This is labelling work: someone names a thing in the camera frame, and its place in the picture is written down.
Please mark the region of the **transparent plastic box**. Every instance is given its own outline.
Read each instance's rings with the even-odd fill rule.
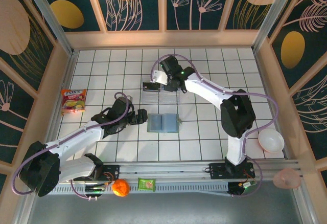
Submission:
[[[158,91],[145,91],[143,89],[143,82],[150,82],[150,78],[143,78],[142,79],[142,91],[141,91],[141,103],[142,104],[179,104],[179,96],[181,91],[177,92],[169,92],[165,91],[164,87]]]

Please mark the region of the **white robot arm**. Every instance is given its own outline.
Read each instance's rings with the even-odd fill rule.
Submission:
[[[128,99],[126,104],[126,99],[119,97],[111,108],[94,115],[80,129],[45,145],[40,142],[33,143],[24,160],[44,149],[51,149],[24,165],[18,175],[19,178],[40,197],[47,195],[58,183],[64,181],[84,176],[91,180],[98,180],[103,175],[104,166],[95,155],[88,153],[75,160],[68,161],[68,159],[83,148],[122,131],[127,125],[146,122],[147,111],[138,109],[137,112],[138,114],[134,111],[131,99]],[[110,125],[101,126],[111,121]]]
[[[165,85],[165,89],[168,91],[181,89],[184,93],[187,91],[197,94],[212,103],[222,112],[223,129],[228,134],[226,159],[234,166],[241,164],[245,160],[243,153],[245,134],[255,120],[254,111],[248,97],[243,96],[241,98],[237,96],[235,91],[221,87],[207,80],[201,74],[196,74],[191,67],[182,69],[178,65],[177,59],[173,56],[163,60],[160,65],[164,69],[164,72],[154,71],[152,82]],[[242,113],[247,113],[248,116],[238,116],[238,114]]]
[[[164,72],[155,71],[152,82],[163,84],[167,91],[173,92],[180,89],[184,93],[198,94],[221,111],[222,127],[228,134],[226,170],[231,175],[242,170],[244,163],[246,164],[243,153],[245,134],[255,120],[248,97],[237,95],[244,91],[234,92],[218,86],[195,73],[191,67],[183,70],[173,56],[168,57],[160,64]],[[128,104],[126,104],[126,99],[119,97],[111,108],[94,115],[83,127],[64,138],[48,142],[45,145],[40,142],[33,143],[28,149],[24,161],[38,152],[49,150],[22,165],[18,177],[38,196],[47,195],[58,183],[67,180],[84,176],[95,181],[98,180],[103,174],[103,163],[95,155],[89,153],[76,160],[68,161],[68,159],[96,141],[122,131],[126,125],[146,122],[147,111],[139,109],[136,114],[131,100],[128,100]],[[114,120],[117,122],[102,126],[102,124]]]

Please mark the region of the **green snack package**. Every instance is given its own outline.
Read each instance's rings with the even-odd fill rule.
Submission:
[[[155,192],[155,179],[138,178],[138,191],[153,191]]]

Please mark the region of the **white bowl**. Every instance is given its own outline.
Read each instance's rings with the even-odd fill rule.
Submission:
[[[265,128],[259,133],[259,143],[264,150],[272,153],[282,151],[285,145],[282,135],[271,128]]]

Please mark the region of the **white tile floor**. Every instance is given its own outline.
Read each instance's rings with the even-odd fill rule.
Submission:
[[[148,133],[147,123],[129,126],[76,153],[74,158],[87,152],[104,162],[221,160],[226,156],[227,134],[221,126],[220,112],[205,99],[188,92],[180,95],[178,105],[142,103],[142,78],[149,76],[158,57],[170,53],[191,59],[205,77],[221,86],[265,93],[251,48],[80,51],[71,89],[88,89],[86,111],[64,115],[59,137],[113,105],[113,95],[121,91],[133,97],[136,108],[145,108],[148,113],[178,113],[182,124],[179,133],[160,134]],[[251,97],[251,102],[257,117],[253,128],[268,123],[272,115],[267,101]],[[283,153],[263,152],[258,133],[248,139],[246,153],[255,159],[284,157]]]

